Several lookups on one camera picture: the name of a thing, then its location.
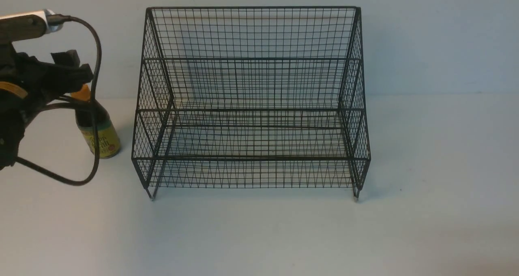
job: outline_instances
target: wire grid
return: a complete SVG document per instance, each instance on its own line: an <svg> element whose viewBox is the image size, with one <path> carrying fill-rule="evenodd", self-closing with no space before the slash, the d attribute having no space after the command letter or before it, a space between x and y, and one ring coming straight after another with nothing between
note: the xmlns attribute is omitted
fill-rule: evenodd
<svg viewBox="0 0 519 276"><path fill-rule="evenodd" d="M132 153L143 186L358 196L362 68L359 8L148 9Z"/></svg>

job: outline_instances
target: white table surface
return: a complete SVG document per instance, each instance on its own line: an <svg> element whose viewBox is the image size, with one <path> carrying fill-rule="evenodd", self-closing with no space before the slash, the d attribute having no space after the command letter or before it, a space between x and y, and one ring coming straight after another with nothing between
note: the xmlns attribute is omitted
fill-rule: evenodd
<svg viewBox="0 0 519 276"><path fill-rule="evenodd" d="M368 97L373 159L350 189L159 189L130 161L135 101L105 100L123 151L69 187L0 172L0 275L519 274L519 96ZM20 156L83 178L73 113L41 114Z"/></svg>

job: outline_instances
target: black cable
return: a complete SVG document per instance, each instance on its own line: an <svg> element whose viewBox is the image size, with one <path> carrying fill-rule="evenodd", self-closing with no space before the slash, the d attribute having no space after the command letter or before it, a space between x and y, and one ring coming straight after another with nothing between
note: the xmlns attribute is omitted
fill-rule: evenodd
<svg viewBox="0 0 519 276"><path fill-rule="evenodd" d="M75 104L75 103L54 103L47 106L44 106L41 112L48 111L48 110L55 110L55 109L72 109L72 110L80 110L80 111L87 111L90 112L90 106L88 103L82 104Z"/></svg>
<svg viewBox="0 0 519 276"><path fill-rule="evenodd" d="M97 124L97 115L96 115L96 87L97 87L97 80L99 76L99 69L101 67L101 41L99 40L99 36L97 35L96 30L86 21L83 21L80 18L73 17L73 16L63 16L63 15L52 15L49 16L47 21L49 24L62 24L66 21L74 21L76 23L80 23L83 26L87 27L87 29L92 33L92 36L94 37L94 40L96 41L96 48L97 48L97 57L96 57L96 67L94 68L93 77L92 77L92 83L91 83L91 95L90 95L90 113L92 116L92 126L93 126L93 132L94 132L94 165L92 166L92 171L88 175L88 177L82 181L75 181L75 180L69 180L67 178L64 178L52 171L49 171L48 169L45 169L39 165L36 165L35 163L32 163L24 158L20 158L19 156L16 157L15 162L20 163L21 165L25 165L26 167L29 167L33 169L34 171L37 171L41 174L44 174L46 176L49 176L50 178L53 178L54 180L57 180L59 182L62 182L67 185L71 186L83 186L90 182L94 175L96 174L98 167L99 167L99 134L98 134L98 124Z"/></svg>

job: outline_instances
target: bottle label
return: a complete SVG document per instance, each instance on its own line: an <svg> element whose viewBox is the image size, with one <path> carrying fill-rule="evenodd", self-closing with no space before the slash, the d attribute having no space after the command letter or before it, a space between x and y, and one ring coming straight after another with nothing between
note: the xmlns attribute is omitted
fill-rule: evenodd
<svg viewBox="0 0 519 276"><path fill-rule="evenodd" d="M90 147L90 151L94 153L94 132L92 127L79 127L85 141ZM111 121L106 121L98 125L99 134L99 157L111 158L121 149L121 142L115 132L115 128Z"/></svg>

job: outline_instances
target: bottle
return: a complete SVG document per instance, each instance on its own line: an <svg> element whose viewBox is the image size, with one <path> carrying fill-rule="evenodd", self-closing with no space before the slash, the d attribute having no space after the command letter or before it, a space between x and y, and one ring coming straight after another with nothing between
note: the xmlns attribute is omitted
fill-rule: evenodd
<svg viewBox="0 0 519 276"><path fill-rule="evenodd" d="M72 98L89 102L90 89L86 84L84 84L79 92L72 93L71 96ZM98 121L99 157L111 158L121 149L121 142L119 141L117 132L115 132L115 128L110 120L108 112L97 101L96 116ZM94 153L94 129L90 112L76 110L76 124L79 130L81 130L85 141L89 145L90 151Z"/></svg>

